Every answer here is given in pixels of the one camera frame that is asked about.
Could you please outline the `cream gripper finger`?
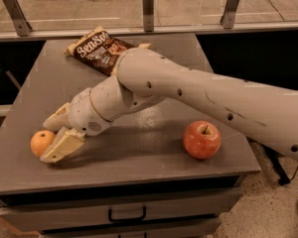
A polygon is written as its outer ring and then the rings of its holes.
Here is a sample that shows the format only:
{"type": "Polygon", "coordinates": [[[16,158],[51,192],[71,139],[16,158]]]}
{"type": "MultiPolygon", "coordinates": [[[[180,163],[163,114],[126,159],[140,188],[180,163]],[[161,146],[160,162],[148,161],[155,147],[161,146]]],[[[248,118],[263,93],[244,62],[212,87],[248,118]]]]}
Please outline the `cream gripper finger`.
{"type": "Polygon", "coordinates": [[[77,129],[63,127],[56,135],[53,143],[40,156],[40,161],[53,164],[78,150],[85,141],[85,133],[77,129]]]}
{"type": "Polygon", "coordinates": [[[54,132],[61,130],[63,127],[69,128],[71,126],[68,117],[69,108],[70,104],[65,103],[54,114],[44,121],[43,126],[46,129],[54,132]]]}

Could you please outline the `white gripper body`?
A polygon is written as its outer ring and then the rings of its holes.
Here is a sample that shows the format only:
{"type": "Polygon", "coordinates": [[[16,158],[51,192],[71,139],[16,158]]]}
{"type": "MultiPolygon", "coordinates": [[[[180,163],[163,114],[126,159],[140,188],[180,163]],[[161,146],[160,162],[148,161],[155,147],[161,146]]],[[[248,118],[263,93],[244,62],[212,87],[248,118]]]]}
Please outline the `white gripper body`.
{"type": "Polygon", "coordinates": [[[97,136],[107,130],[111,123],[103,119],[94,109],[91,88],[76,95],[70,103],[68,120],[71,126],[87,136],[97,136]]]}

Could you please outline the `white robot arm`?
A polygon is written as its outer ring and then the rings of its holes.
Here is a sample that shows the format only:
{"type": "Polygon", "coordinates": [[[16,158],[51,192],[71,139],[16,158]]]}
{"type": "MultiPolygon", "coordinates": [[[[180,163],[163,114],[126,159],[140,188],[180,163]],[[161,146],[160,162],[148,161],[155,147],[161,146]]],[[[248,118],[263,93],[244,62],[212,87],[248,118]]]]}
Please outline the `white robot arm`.
{"type": "Polygon", "coordinates": [[[176,99],[298,161],[298,91],[183,67],[148,49],[123,52],[110,76],[64,104],[44,127],[96,136],[117,118],[176,99]]]}

